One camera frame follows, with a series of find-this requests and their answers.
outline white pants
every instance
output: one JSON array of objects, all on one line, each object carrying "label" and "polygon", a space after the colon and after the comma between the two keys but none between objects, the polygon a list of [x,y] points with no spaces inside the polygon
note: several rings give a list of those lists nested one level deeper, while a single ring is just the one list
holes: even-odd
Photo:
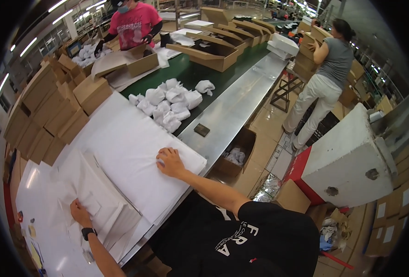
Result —
[{"label": "white pants", "polygon": [[311,116],[293,141],[293,145],[297,149],[300,149],[306,144],[317,129],[320,121],[334,108],[341,92],[342,89],[335,85],[329,78],[317,74],[312,76],[283,122],[283,128],[286,132],[293,132],[309,106],[315,99],[319,98]]}]

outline silver insulation foil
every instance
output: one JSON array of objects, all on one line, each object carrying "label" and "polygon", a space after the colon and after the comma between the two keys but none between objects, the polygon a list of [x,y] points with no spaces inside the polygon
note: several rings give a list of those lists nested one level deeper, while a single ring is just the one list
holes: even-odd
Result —
[{"label": "silver insulation foil", "polygon": [[261,185],[251,197],[251,200],[256,202],[270,202],[275,195],[277,195],[280,187],[281,181],[272,173],[269,173],[261,180]]}]

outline stack of cardboard boxes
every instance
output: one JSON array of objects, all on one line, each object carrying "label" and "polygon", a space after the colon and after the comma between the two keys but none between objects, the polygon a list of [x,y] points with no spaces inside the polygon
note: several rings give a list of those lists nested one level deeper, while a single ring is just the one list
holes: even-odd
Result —
[{"label": "stack of cardboard boxes", "polygon": [[[66,144],[87,124],[89,115],[112,93],[103,78],[87,81],[66,55],[50,57],[14,104],[4,138],[25,159],[52,165]],[[98,90],[96,84],[102,84]],[[81,106],[73,90],[82,91]]]},{"label": "stack of cardboard boxes", "polygon": [[314,53],[309,50],[309,43],[317,42],[320,46],[321,41],[316,40],[310,33],[304,33],[303,40],[300,44],[300,51],[295,57],[295,65],[293,71],[300,76],[304,82],[308,82],[309,79],[315,74],[319,65],[314,62]]},{"label": "stack of cardboard boxes", "polygon": [[409,214],[409,146],[397,158],[394,191],[377,201],[373,229],[365,255],[386,257],[395,246]]}]

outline black wristwatch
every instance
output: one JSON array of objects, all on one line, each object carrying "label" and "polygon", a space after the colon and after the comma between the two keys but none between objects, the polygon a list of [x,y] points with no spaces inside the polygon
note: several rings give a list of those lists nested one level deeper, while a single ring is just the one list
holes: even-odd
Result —
[{"label": "black wristwatch", "polygon": [[95,231],[94,228],[83,228],[81,229],[81,233],[83,234],[83,238],[85,241],[87,241],[87,235],[90,233],[94,233],[96,236],[98,236],[97,231]]}]

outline black arm sleeve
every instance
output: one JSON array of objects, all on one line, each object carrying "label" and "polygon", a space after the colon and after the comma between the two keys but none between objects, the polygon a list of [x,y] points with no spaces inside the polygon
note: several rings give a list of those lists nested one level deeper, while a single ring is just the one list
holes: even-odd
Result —
[{"label": "black arm sleeve", "polygon": [[155,24],[152,27],[152,30],[149,32],[149,34],[151,34],[152,37],[154,37],[161,30],[161,27],[163,27],[163,20]]},{"label": "black arm sleeve", "polygon": [[111,40],[113,40],[116,36],[118,36],[118,34],[116,34],[116,35],[113,35],[113,34],[107,34],[105,37],[104,37],[104,42],[106,43],[106,42],[108,42],[108,41],[111,41]]}]

